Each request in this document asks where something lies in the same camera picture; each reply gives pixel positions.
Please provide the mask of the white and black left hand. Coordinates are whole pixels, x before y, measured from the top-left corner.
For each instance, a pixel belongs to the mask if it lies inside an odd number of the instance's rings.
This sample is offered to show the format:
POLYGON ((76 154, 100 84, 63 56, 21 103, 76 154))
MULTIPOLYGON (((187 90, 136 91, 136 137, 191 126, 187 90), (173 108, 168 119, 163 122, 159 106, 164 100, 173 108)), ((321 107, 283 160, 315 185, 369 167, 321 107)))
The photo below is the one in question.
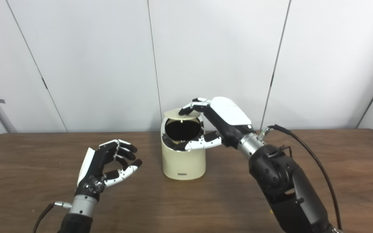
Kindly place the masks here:
POLYGON ((77 179, 74 195, 83 195, 100 200, 100 194, 106 187, 111 187, 129 178, 142 165, 135 153, 137 148, 124 140, 113 139, 98 146, 88 148, 77 179), (105 165, 118 162, 122 167, 104 172, 105 165))

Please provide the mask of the white and black right hand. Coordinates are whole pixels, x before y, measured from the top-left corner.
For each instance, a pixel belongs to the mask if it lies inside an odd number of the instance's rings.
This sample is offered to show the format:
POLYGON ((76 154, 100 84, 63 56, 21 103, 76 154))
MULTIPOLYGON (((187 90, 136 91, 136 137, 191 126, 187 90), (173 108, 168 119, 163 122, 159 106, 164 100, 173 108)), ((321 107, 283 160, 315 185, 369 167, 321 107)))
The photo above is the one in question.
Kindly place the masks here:
POLYGON ((203 113, 216 128, 216 131, 188 142, 181 142, 178 149, 190 151, 216 147, 221 144, 238 149, 240 139, 255 132, 250 118, 229 98, 195 98, 190 104, 185 105, 178 114, 184 116, 193 111, 203 113))

